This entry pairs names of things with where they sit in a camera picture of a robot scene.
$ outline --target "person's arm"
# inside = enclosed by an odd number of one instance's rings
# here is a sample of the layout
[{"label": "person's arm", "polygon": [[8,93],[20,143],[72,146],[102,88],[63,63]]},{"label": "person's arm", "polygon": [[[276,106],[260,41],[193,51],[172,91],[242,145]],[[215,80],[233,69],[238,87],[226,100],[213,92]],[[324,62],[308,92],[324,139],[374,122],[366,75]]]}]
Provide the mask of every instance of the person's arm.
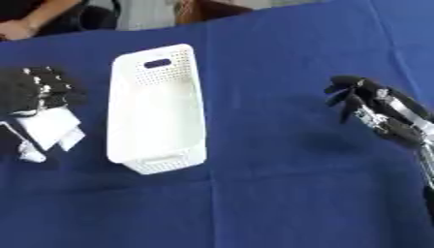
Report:
[{"label": "person's arm", "polygon": [[71,9],[80,0],[46,0],[35,11],[26,16],[22,21],[27,22],[29,27],[40,30],[47,23]]},{"label": "person's arm", "polygon": [[1,22],[0,36],[11,41],[30,38],[50,21],[80,2],[81,0],[46,0],[23,19]]}]

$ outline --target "person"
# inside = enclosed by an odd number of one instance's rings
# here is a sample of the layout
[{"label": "person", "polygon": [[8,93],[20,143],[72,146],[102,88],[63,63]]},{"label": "person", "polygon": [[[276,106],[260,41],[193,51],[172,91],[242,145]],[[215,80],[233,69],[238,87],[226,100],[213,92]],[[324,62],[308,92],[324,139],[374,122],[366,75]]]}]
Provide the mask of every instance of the person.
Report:
[{"label": "person", "polygon": [[81,0],[0,0],[0,37],[31,38]]}]

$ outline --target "robotic hand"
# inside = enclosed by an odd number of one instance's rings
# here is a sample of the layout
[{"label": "robotic hand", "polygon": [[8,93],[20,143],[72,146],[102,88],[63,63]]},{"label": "robotic hand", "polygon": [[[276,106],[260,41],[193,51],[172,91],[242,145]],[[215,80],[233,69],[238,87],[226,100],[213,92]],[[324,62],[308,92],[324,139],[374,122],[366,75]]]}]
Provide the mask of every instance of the robotic hand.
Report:
[{"label": "robotic hand", "polygon": [[336,76],[326,94],[337,93],[327,104],[341,102],[341,123],[354,115],[375,134],[414,150],[427,186],[423,195],[434,224],[434,115],[412,98],[366,77]]}]

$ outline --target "white paper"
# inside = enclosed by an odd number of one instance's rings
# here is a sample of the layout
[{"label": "white paper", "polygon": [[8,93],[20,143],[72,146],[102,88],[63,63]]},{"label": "white paper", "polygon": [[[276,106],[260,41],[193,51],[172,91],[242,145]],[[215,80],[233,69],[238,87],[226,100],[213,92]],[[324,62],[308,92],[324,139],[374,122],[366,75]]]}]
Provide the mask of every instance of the white paper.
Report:
[{"label": "white paper", "polygon": [[86,137],[86,134],[80,128],[75,128],[59,141],[59,145],[64,151],[69,151],[84,137]]},{"label": "white paper", "polygon": [[36,116],[18,118],[17,121],[45,151],[80,124],[76,116],[67,108],[43,110]]}]

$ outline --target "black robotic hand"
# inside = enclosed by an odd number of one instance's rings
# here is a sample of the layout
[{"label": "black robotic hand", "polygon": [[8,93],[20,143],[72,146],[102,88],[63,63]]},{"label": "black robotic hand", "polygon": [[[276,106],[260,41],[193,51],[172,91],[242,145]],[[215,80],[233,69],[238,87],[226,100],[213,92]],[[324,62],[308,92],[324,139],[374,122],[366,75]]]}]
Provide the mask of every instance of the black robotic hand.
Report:
[{"label": "black robotic hand", "polygon": [[375,134],[414,150],[427,186],[423,195],[434,224],[434,118],[414,99],[366,77],[336,76],[326,94],[336,93],[327,104],[344,103],[341,123],[356,116]]},{"label": "black robotic hand", "polygon": [[39,110],[81,104],[84,93],[53,67],[0,70],[0,115],[29,116]]}]

